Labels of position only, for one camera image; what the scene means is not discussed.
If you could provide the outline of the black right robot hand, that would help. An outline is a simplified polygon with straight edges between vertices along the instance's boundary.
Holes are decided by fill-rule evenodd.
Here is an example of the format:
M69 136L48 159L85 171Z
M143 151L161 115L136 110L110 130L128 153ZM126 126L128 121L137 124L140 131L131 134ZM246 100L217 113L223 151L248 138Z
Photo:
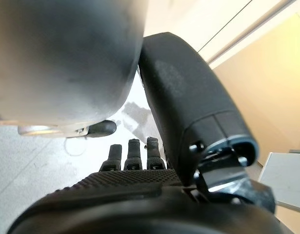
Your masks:
M148 138L147 168L132 139L124 169L112 145L99 172L46 195L10 234L281 234L270 187L245 168L259 146L207 63L171 33L148 36L139 60L162 139Z

